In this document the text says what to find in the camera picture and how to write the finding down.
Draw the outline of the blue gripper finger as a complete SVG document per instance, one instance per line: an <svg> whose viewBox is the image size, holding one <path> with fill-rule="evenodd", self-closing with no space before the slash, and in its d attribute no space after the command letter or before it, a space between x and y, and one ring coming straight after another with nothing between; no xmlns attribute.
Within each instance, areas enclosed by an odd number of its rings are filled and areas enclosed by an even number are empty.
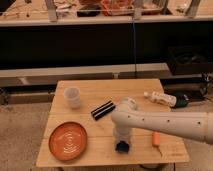
<svg viewBox="0 0 213 171"><path fill-rule="evenodd" d="M120 141L115 147L115 150L119 153L128 153L129 149L130 146L125 141Z"/></svg>

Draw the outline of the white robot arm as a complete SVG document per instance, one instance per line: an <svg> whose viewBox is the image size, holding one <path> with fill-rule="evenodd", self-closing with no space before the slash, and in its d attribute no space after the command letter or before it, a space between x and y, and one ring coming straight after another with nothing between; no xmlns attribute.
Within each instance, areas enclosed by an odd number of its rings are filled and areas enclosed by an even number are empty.
<svg viewBox="0 0 213 171"><path fill-rule="evenodd" d="M134 99L126 97L111 114L115 150L128 153L133 128L141 128L213 145L213 113L146 112L137 109Z"/></svg>

